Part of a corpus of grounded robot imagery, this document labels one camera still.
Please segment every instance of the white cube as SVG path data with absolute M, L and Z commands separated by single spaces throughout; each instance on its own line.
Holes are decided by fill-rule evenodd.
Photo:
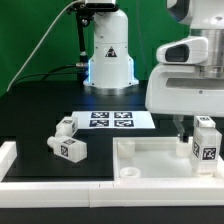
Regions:
M 195 116 L 194 127 L 195 128 L 215 128 L 215 122 L 209 116 Z
M 55 155 L 74 163 L 87 158 L 87 145 L 85 142 L 67 136 L 61 136 L 59 138 L 50 137 L 47 143 L 54 149 Z
M 191 165 L 196 173 L 213 173 L 217 169 L 222 135 L 214 128 L 195 128 Z
M 55 137 L 68 136 L 72 137 L 78 130 L 77 117 L 64 117 L 56 126 Z

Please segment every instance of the black tabletop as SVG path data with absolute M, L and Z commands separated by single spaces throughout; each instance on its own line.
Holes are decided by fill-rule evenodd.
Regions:
M 146 82 L 120 96 L 88 93 L 79 83 L 25 82 L 0 98 L 0 144 L 16 140 L 17 159 L 3 182 L 113 180 L 113 137 L 176 136 L 171 115 L 152 115 L 156 129 L 78 130 L 88 158 L 72 163 L 53 154 L 47 139 L 73 111 L 146 111 Z M 223 120 L 216 119 L 223 132 Z M 192 117 L 185 127 L 193 131 Z M 0 223 L 223 223 L 223 207 L 0 209 Z

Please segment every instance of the triangle sticker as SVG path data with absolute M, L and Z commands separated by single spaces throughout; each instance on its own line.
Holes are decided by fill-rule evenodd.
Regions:
M 114 51 L 113 47 L 111 46 L 111 48 L 109 49 L 109 51 L 107 52 L 106 58 L 116 58 L 117 57 L 117 54 L 116 52 Z

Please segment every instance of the green backdrop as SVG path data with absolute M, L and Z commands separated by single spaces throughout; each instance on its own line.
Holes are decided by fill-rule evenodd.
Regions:
M 28 58 L 52 21 L 71 0 L 0 0 L 0 95 Z M 129 54 L 135 60 L 135 76 L 148 79 L 157 64 L 156 49 L 188 35 L 166 11 L 166 0 L 118 0 L 129 18 Z M 89 56 L 93 27 L 85 28 Z M 21 74 L 48 72 L 78 62 L 75 15 L 61 17 L 37 54 Z M 71 79 L 74 76 L 61 77 Z

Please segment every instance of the cable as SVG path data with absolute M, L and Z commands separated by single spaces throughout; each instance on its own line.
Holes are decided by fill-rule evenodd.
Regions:
M 15 86 L 18 82 L 20 82 L 23 79 L 27 79 L 30 77 L 36 77 L 36 76 L 52 76 L 52 75 L 74 75 L 77 74 L 77 72 L 58 72 L 58 73 L 37 73 L 37 74 L 32 74 L 32 75 L 27 75 L 27 76 L 23 76 L 19 79 L 17 79 L 15 82 L 13 82 L 12 87 Z
M 58 68 L 54 68 L 52 69 L 51 71 L 49 71 L 42 79 L 41 81 L 45 81 L 49 75 L 51 75 L 51 73 L 55 73 L 55 72 L 58 72 L 58 71 L 61 71 L 61 70 L 64 70 L 64 69 L 67 69 L 67 68 L 75 68 L 76 65 L 64 65 L 64 66 L 60 66 Z
M 13 83 L 15 82 L 15 80 L 17 79 L 17 77 L 22 73 L 22 71 L 25 69 L 25 67 L 27 66 L 27 64 L 29 63 L 29 61 L 33 58 L 34 54 L 36 53 L 36 51 L 40 48 L 41 44 L 44 42 L 45 38 L 47 37 L 47 35 L 50 33 L 50 31 L 52 30 L 52 28 L 54 27 L 54 25 L 57 23 L 57 21 L 59 20 L 59 18 L 61 17 L 61 15 L 72 5 L 77 4 L 77 3 L 81 3 L 84 2 L 84 0 L 76 0 L 72 3 L 70 3 L 69 5 L 67 5 L 60 13 L 59 15 L 56 17 L 56 19 L 53 21 L 53 23 L 50 25 L 50 27 L 48 28 L 47 32 L 44 34 L 44 36 L 41 38 L 40 42 L 37 44 L 37 46 L 35 47 L 35 49 L 33 50 L 33 52 L 31 53 L 31 55 L 28 57 L 28 59 L 25 61 L 25 63 L 23 64 L 23 66 L 20 68 L 20 70 L 16 73 L 16 75 L 14 76 L 14 78 L 12 79 L 12 81 L 9 83 L 8 88 L 7 88 L 7 92 L 11 89 L 11 86 L 13 85 Z

